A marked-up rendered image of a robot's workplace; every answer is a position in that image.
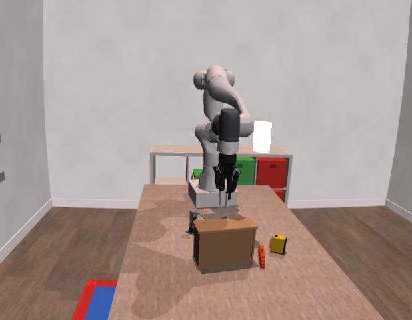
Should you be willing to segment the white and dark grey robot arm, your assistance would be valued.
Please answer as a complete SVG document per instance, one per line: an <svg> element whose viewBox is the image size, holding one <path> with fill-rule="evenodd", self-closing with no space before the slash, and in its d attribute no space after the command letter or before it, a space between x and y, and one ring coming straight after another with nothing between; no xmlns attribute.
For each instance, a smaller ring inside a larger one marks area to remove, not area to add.
<svg viewBox="0 0 412 320"><path fill-rule="evenodd" d="M195 128L195 136L203 148L203 171L196 187L205 191L219 191L215 186L213 170L219 163L219 153L237 153L239 137L250 136L254 122L239 92L233 88L235 76L232 71L214 65L208 70L197 71L193 83L197 89L204 89L204 114L210 120L210 123L199 123ZM234 109L223 108L223 103Z"/></svg>

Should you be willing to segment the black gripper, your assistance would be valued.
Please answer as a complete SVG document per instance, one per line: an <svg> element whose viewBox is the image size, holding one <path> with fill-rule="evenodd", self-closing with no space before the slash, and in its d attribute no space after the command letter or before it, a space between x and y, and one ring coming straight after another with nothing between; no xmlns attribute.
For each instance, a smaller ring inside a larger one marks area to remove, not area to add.
<svg viewBox="0 0 412 320"><path fill-rule="evenodd" d="M225 207L230 206L231 200L231 193L236 190L237 182L241 171L236 169L237 155L225 155L219 153L219 163L217 166L213 167L215 172L215 186L216 189L219 190L219 206L224 205L225 199ZM220 163L221 162L221 163ZM226 164L227 163L227 164ZM220 172L221 171L221 172ZM234 176L233 176L234 172ZM233 176L233 180L232 180ZM227 178L227 192L225 192L225 180ZM225 196L226 193L226 196Z"/></svg>

